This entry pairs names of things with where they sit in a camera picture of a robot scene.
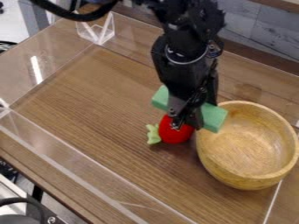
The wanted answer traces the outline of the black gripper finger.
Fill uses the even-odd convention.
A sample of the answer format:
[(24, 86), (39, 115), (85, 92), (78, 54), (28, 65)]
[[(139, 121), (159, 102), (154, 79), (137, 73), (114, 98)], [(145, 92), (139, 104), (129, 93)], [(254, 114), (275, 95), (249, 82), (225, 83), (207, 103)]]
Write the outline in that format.
[(195, 124), (197, 130), (203, 129), (202, 105), (205, 102), (218, 106), (219, 74), (218, 61), (214, 60), (207, 75), (198, 89), (195, 98)]
[(167, 113), (175, 130), (181, 130), (185, 124), (197, 130), (203, 127), (202, 105), (206, 100), (206, 87), (198, 87), (190, 93), (183, 89), (169, 88)]

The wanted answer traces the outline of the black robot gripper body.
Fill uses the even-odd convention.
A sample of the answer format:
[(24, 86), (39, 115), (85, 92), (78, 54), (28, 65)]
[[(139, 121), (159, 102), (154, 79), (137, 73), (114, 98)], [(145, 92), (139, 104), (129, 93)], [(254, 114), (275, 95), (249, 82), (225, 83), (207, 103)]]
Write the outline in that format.
[(202, 52), (194, 57), (181, 55), (162, 35), (154, 42), (151, 56), (161, 82), (169, 88), (183, 89), (190, 93), (199, 88), (214, 60), (223, 53), (225, 43), (215, 36), (203, 45)]

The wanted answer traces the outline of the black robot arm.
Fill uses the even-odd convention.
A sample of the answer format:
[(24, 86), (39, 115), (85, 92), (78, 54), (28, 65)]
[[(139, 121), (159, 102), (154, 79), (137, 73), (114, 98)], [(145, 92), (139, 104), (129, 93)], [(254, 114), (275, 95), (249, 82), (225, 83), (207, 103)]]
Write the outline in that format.
[(159, 80), (169, 90), (171, 127), (205, 127), (202, 105), (218, 104), (219, 32), (226, 12), (217, 0), (134, 0), (146, 5), (163, 27), (151, 57)]

